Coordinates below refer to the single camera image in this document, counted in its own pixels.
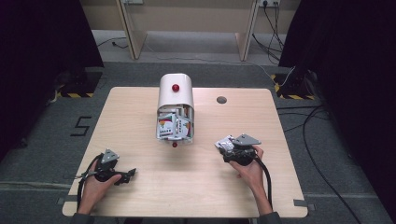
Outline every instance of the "sleeve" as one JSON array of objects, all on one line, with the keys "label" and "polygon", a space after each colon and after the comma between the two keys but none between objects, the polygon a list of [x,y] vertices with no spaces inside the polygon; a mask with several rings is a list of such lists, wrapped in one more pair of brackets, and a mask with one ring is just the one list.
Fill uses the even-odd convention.
[{"label": "sleeve", "polygon": [[280,216],[277,212],[259,217],[259,224],[281,224]]},{"label": "sleeve", "polygon": [[94,221],[95,221],[94,217],[75,213],[72,217],[70,224],[93,224]]}]

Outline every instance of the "wire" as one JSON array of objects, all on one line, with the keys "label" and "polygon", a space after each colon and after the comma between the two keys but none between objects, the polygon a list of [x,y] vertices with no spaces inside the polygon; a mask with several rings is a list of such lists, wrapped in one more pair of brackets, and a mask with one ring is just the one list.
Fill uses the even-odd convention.
[{"label": "wire", "polygon": [[335,195],[337,195],[337,197],[341,200],[341,202],[344,204],[344,206],[347,208],[347,210],[349,211],[349,213],[355,218],[355,220],[358,223],[361,223],[361,221],[359,220],[359,218],[356,216],[356,214],[353,212],[353,210],[349,207],[349,205],[347,204],[347,202],[343,199],[343,197],[338,193],[338,191],[332,186],[332,184],[330,183],[330,181],[326,178],[326,176],[321,172],[320,168],[318,167],[317,163],[315,162],[312,154],[311,154],[311,150],[309,149],[309,146],[306,142],[306,136],[305,136],[305,128],[306,128],[306,123],[312,118],[312,115],[319,109],[321,108],[322,105],[317,106],[314,110],[312,110],[312,112],[309,114],[309,116],[305,119],[304,124],[303,124],[303,139],[304,139],[304,145],[306,148],[306,151],[308,153],[309,158],[311,159],[312,163],[314,164],[315,168],[317,169],[318,173],[320,174],[320,176],[323,178],[323,180],[326,182],[326,184],[332,189],[332,191],[335,193]]},{"label": "wire", "polygon": [[275,59],[278,60],[278,61],[280,60],[273,52],[271,52],[271,50],[278,51],[278,52],[282,52],[282,51],[277,50],[277,49],[271,49],[271,48],[269,48],[269,47],[266,47],[264,44],[262,44],[262,43],[256,38],[256,36],[255,36],[254,34],[252,34],[252,36],[253,36],[253,38],[256,40],[256,42],[257,42],[257,44],[259,45],[259,47],[260,47],[264,52],[267,53],[267,55],[268,55],[268,60],[269,60],[271,63],[274,63],[274,62],[271,60],[270,56],[273,57],[273,58],[275,58]]},{"label": "wire", "polygon": [[81,180],[78,182],[78,190],[77,190],[77,210],[79,209],[79,206],[81,204],[81,197],[82,197],[82,188],[84,186],[84,182],[85,182],[85,178],[86,175],[88,174],[88,172],[90,171],[93,163],[96,160],[100,160],[101,156],[103,157],[103,154],[97,155],[90,163],[90,165],[88,166],[87,170],[85,171],[85,173],[81,174]]},{"label": "wire", "polygon": [[256,157],[254,158],[254,160],[256,162],[259,163],[260,167],[264,170],[265,173],[265,177],[267,178],[267,187],[268,187],[268,202],[269,204],[272,206],[272,184],[271,184],[271,176],[270,173],[267,169],[267,167],[265,166],[265,164],[262,162],[262,160],[259,158],[259,156],[256,155]]},{"label": "wire", "polygon": [[[313,116],[311,116],[311,117],[315,117],[315,118],[318,118],[318,119],[324,119],[324,118],[316,117],[316,114],[317,114],[317,113],[320,113],[320,112],[323,112],[323,111],[316,112],[316,113],[315,113]],[[283,133],[286,133],[286,132],[289,132],[289,131],[291,131],[291,130],[300,128],[300,127],[302,127],[302,126],[304,126],[304,125],[303,125],[303,124],[297,125],[297,126],[295,126],[295,127],[292,127],[292,128],[289,128],[289,129],[283,131]]]},{"label": "wire", "polygon": [[58,90],[55,90],[53,94],[53,99],[49,99],[49,104],[55,103],[58,100]]},{"label": "wire", "polygon": [[114,40],[114,39],[125,39],[125,38],[126,38],[126,37],[114,37],[114,38],[110,38],[110,39],[105,40],[104,42],[102,42],[102,43],[96,45],[96,47],[99,47],[99,46],[105,44],[106,42],[108,42],[108,41],[110,41],[110,40]]},{"label": "wire", "polygon": [[[151,52],[156,53],[148,44],[145,43],[145,46],[146,46],[149,50],[151,50]],[[267,76],[271,79],[271,81],[274,83],[274,85],[277,84],[277,83],[271,78],[271,75],[269,75],[269,74],[267,73],[267,71],[265,70],[265,68],[263,68],[263,67],[262,67],[261,65],[259,65],[259,64],[252,63],[252,62],[249,62],[249,61],[244,61],[244,62],[230,62],[230,61],[225,61],[225,60],[208,60],[208,59],[200,59],[200,58],[178,58],[178,57],[162,58],[162,57],[157,56],[156,54],[154,55],[154,57],[155,57],[156,59],[158,59],[158,60],[186,60],[186,61],[202,61],[202,62],[208,62],[208,63],[231,63],[231,64],[249,63],[249,64],[253,64],[253,65],[259,66],[260,69],[261,69],[262,71],[264,71],[265,75],[267,75]],[[292,72],[293,70],[294,70],[294,67],[292,67],[292,68],[289,70],[289,72],[288,72],[288,74],[287,74],[287,76],[286,76],[285,81],[284,81],[281,85],[277,84],[279,87],[282,87],[282,86],[286,83],[286,81],[288,80],[288,78],[289,78],[289,76],[290,76],[290,74],[291,74],[291,72]]]},{"label": "wire", "polygon": [[0,188],[4,186],[9,186],[15,188],[16,186],[27,186],[31,188],[41,188],[41,189],[70,189],[71,185],[66,184],[54,184],[54,183],[44,183],[44,182],[19,182],[19,181],[0,181]]},{"label": "wire", "polygon": [[[272,44],[272,41],[274,40],[274,34],[272,35],[272,37],[271,37],[271,40],[270,40],[270,43],[269,43],[269,45],[268,45],[268,48],[271,48],[271,44]],[[277,64],[276,62],[273,62],[272,60],[271,60],[271,58],[270,58],[270,55],[268,55],[268,60],[271,62],[271,63],[273,63],[273,64]]]},{"label": "wire", "polygon": [[111,42],[111,44],[112,44],[114,47],[119,47],[120,49],[126,49],[126,48],[128,48],[128,45],[123,47],[123,46],[118,45],[115,41]]},{"label": "wire", "polygon": [[316,108],[319,105],[303,105],[303,106],[287,106],[287,107],[278,107],[277,110],[282,109],[302,109],[302,108]]},{"label": "wire", "polygon": [[264,7],[264,14],[265,14],[265,17],[267,18],[267,20],[269,21],[269,23],[271,25],[271,29],[273,30],[273,37],[278,41],[279,46],[282,48],[283,47],[283,42],[280,39],[279,34],[277,33],[277,21],[278,21],[278,17],[279,17],[279,5],[276,4],[276,11],[275,11],[275,13],[276,13],[276,24],[275,24],[275,26],[276,27],[274,27],[274,25],[272,24],[272,22],[270,20],[270,17],[268,16],[267,11],[265,9],[266,9],[266,7]]},{"label": "wire", "polygon": [[[278,115],[302,115],[302,116],[309,116],[309,115],[307,115],[307,114],[302,114],[302,113],[282,113],[282,114],[278,114]],[[312,116],[312,117],[314,117],[314,118],[316,118],[316,119],[326,119],[326,120],[329,120],[329,118],[318,117],[318,116],[316,116],[316,114],[315,114],[314,116]]]}]

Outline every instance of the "metal bracket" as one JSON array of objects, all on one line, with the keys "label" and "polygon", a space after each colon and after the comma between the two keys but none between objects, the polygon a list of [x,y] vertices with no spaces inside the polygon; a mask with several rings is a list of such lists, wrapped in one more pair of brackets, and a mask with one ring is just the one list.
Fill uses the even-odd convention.
[{"label": "metal bracket", "polygon": [[250,145],[259,145],[262,142],[243,133],[242,135],[240,135],[239,137],[235,138],[233,140],[233,143],[238,145],[238,146],[250,146]]},{"label": "metal bracket", "polygon": [[143,5],[143,0],[121,0],[125,5]]},{"label": "metal bracket", "polygon": [[105,154],[103,155],[103,158],[102,158],[102,164],[110,162],[110,161],[114,161],[114,160],[118,159],[119,157],[120,157],[119,155],[117,155],[112,150],[107,148],[105,151]]},{"label": "metal bracket", "polygon": [[317,208],[315,207],[314,204],[312,204],[312,203],[307,203],[307,202],[304,201],[304,200],[297,200],[297,199],[294,199],[293,202],[294,202],[294,206],[297,206],[297,207],[306,207],[306,208],[308,208],[308,210],[310,210],[310,211],[315,211],[315,210],[317,210]]}]

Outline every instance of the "wooden table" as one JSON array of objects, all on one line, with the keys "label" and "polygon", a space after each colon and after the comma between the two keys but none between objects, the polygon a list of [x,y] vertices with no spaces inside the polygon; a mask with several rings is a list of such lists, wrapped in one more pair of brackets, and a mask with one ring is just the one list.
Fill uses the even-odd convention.
[{"label": "wooden table", "polygon": [[[253,195],[214,146],[231,134],[262,141],[263,162],[273,183],[274,209],[282,217],[305,217],[300,184],[276,113],[265,89],[193,88],[195,135],[174,148],[156,139],[159,88],[111,90],[77,174],[105,149],[120,155],[117,171],[137,168],[129,184],[112,187],[93,215],[106,217],[258,217]],[[227,98],[219,104],[217,98]],[[69,195],[77,195],[75,180]],[[73,216],[77,203],[66,202]]]}]

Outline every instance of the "black cable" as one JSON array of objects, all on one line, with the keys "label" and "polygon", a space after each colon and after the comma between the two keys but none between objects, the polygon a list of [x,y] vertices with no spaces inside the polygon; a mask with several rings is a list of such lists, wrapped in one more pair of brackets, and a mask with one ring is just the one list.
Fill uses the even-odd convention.
[{"label": "black cable", "polygon": [[114,46],[114,47],[119,47],[120,49],[126,49],[126,48],[128,48],[128,45],[127,46],[120,46],[120,45],[118,45],[116,42],[111,42],[111,44]]},{"label": "black cable", "polygon": [[265,9],[266,9],[266,7],[264,7],[264,14],[265,14],[265,17],[267,18],[267,20],[270,22],[271,29],[273,30],[273,37],[275,37],[276,40],[277,40],[279,43],[282,43],[282,40],[280,40],[279,35],[277,34],[277,30],[276,30],[277,28],[276,28],[276,29],[274,28],[274,25],[272,24],[272,22],[271,22],[271,20],[270,20],[270,17],[268,16],[267,11],[266,11]]},{"label": "black cable", "polygon": [[287,106],[287,107],[278,107],[277,110],[279,109],[301,109],[301,108],[316,108],[321,105],[303,105],[303,106]]},{"label": "black cable", "polygon": [[[272,41],[274,40],[274,36],[275,36],[275,34],[273,34],[273,36],[271,36],[271,40],[270,40],[270,43],[268,44],[268,48],[271,48],[271,44],[272,44]],[[277,64],[276,62],[273,62],[273,61],[271,60],[269,54],[268,54],[268,60],[269,60],[271,63],[273,63],[273,64]]]},{"label": "black cable", "polygon": [[271,48],[268,48],[268,47],[265,46],[262,42],[260,42],[259,40],[257,40],[257,38],[256,38],[256,36],[255,36],[254,34],[252,34],[252,36],[253,36],[253,38],[256,40],[257,44],[258,44],[259,46],[265,48],[265,50],[268,50],[268,49],[269,49],[269,50],[277,51],[277,52],[279,52],[279,53],[282,52],[282,51],[279,50],[279,49],[271,49]]},{"label": "black cable", "polygon": [[256,36],[254,35],[254,34],[252,34],[252,36],[253,36],[253,38],[256,40],[256,42],[257,42],[257,44],[259,45],[259,47],[262,49],[262,50],[264,50],[267,54],[268,54],[268,57],[269,57],[269,55],[271,55],[271,57],[273,57],[273,58],[275,58],[276,60],[280,60],[278,57],[276,57],[276,55],[273,53],[273,52],[271,52],[270,50],[276,50],[276,49],[271,49],[271,48],[268,48],[268,47],[266,47],[266,46],[264,46],[264,44],[262,44],[257,38],[256,38]]},{"label": "black cable", "polygon": [[90,165],[88,166],[87,170],[85,171],[85,173],[83,173],[81,176],[81,180],[78,182],[78,190],[77,190],[77,210],[79,209],[79,205],[81,204],[81,195],[82,195],[82,187],[84,186],[84,182],[85,179],[87,178],[87,174],[90,171],[91,166],[93,165],[93,163],[101,158],[103,156],[103,154],[97,155],[90,163]]},{"label": "black cable", "polygon": [[326,178],[326,176],[321,172],[321,170],[319,169],[317,163],[315,162],[315,160],[311,154],[311,150],[309,149],[308,144],[306,143],[306,138],[305,138],[306,123],[312,118],[312,115],[315,113],[315,111],[317,111],[321,107],[322,107],[322,105],[319,105],[314,110],[312,110],[312,112],[309,114],[309,116],[304,121],[303,139],[304,139],[304,145],[305,145],[306,151],[308,152],[309,158],[311,159],[312,163],[314,164],[315,168],[317,169],[318,173],[323,178],[323,180],[326,182],[326,184],[332,189],[332,191],[335,193],[335,195],[337,195],[337,197],[341,200],[341,202],[344,204],[344,206],[347,208],[347,210],[349,210],[350,214],[356,219],[356,221],[361,224],[361,221],[356,216],[356,214],[352,211],[352,209],[349,207],[347,202],[343,199],[343,197],[341,197],[341,195],[338,193],[338,191],[332,186],[332,184],[329,182],[329,180]]},{"label": "black cable", "polygon": [[[317,114],[317,113],[315,113],[315,114],[314,114],[313,116],[311,116],[311,117],[318,118],[318,119],[324,119],[324,118],[316,117],[316,114]],[[289,131],[291,131],[291,130],[300,128],[301,126],[304,126],[304,125],[303,125],[303,124],[299,124],[299,125],[297,125],[297,126],[295,126],[295,127],[292,127],[292,128],[289,128],[289,129],[283,131],[283,133],[286,133],[286,132],[289,132]]]},{"label": "black cable", "polygon": [[[278,114],[278,115],[301,115],[301,116],[309,116],[309,115],[307,115],[307,114],[303,114],[303,113],[294,113],[294,112],[290,112],[290,113],[281,113],[281,114]],[[329,119],[329,118],[323,118],[323,117],[318,117],[318,116],[316,116],[316,114],[315,115],[313,115],[312,117],[314,117],[314,118],[316,118],[316,119]]]},{"label": "black cable", "polygon": [[279,47],[283,50],[283,42],[279,37],[279,32],[277,31],[277,22],[279,21],[279,12],[280,12],[280,8],[279,8],[279,3],[278,2],[274,2],[275,4],[275,30],[276,30],[276,36],[277,36],[277,41],[279,44]]},{"label": "black cable", "polygon": [[125,39],[125,38],[126,38],[126,37],[114,37],[114,38],[110,38],[110,39],[108,39],[108,40],[106,40],[106,41],[104,41],[104,42],[102,42],[102,43],[96,45],[96,47],[99,47],[99,46],[101,46],[101,45],[105,44],[106,42],[108,42],[108,41],[110,41],[110,40],[113,40],[113,39]]},{"label": "black cable", "polygon": [[271,207],[272,206],[272,184],[271,184],[271,176],[270,172],[268,171],[267,167],[265,164],[262,162],[262,159],[259,158],[259,156],[256,155],[254,158],[256,162],[259,163],[260,167],[264,170],[265,177],[267,178],[267,187],[268,187],[268,202],[270,203]]}]

